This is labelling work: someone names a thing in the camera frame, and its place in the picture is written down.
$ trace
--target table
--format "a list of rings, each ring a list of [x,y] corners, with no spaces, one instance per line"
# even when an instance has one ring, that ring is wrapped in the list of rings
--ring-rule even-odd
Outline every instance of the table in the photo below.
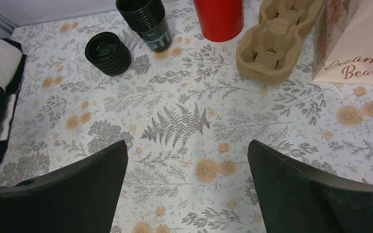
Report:
[[[203,37],[191,0],[165,4],[174,43],[163,53],[150,51],[118,12],[15,29],[28,60],[0,185],[125,139],[129,164],[111,232],[262,233],[246,156],[253,139],[373,184],[373,86],[313,83],[313,34],[283,84],[237,71],[235,50],[257,24],[260,2],[245,1],[244,29],[224,43]],[[104,31],[132,51],[120,76],[85,59],[87,41]]]

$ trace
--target pink bag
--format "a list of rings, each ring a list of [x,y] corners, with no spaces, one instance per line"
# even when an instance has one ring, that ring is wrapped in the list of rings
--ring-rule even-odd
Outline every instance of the pink bag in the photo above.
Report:
[[[312,75],[316,82],[373,85],[373,0],[325,0]]]

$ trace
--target cardboard cup holder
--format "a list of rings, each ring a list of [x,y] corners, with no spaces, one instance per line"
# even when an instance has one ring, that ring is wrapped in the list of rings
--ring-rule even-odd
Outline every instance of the cardboard cup holder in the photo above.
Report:
[[[264,0],[259,24],[251,27],[237,48],[237,68],[246,77],[279,84],[292,73],[323,0]]]

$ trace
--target floral pattern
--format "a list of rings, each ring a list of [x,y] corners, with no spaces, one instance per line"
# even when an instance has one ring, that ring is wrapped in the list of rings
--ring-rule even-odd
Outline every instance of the floral pattern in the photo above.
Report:
[[[245,0],[243,31],[214,43],[192,0],[167,3],[174,42],[162,53],[118,12],[15,29],[28,58],[0,185],[124,139],[129,163],[112,233],[264,233],[247,160],[252,139],[373,184],[373,86],[312,82],[313,33],[282,84],[237,71],[236,47],[257,24],[260,4]],[[132,53],[122,75],[106,76],[85,59],[88,40],[104,31]]]

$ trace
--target red cup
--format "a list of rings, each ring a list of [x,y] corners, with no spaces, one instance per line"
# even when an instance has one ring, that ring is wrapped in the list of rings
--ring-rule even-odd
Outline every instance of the red cup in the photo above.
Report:
[[[194,0],[202,34],[223,42],[237,36],[244,26],[243,0]]]

